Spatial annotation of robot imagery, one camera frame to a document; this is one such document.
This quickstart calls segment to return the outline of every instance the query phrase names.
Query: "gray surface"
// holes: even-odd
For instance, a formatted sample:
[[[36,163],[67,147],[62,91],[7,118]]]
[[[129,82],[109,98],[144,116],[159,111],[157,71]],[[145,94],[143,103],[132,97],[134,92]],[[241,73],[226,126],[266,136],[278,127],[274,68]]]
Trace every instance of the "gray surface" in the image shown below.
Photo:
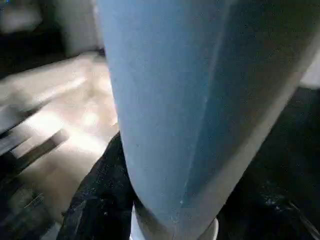
[[[319,3],[99,4],[140,227],[197,239],[309,66]]]

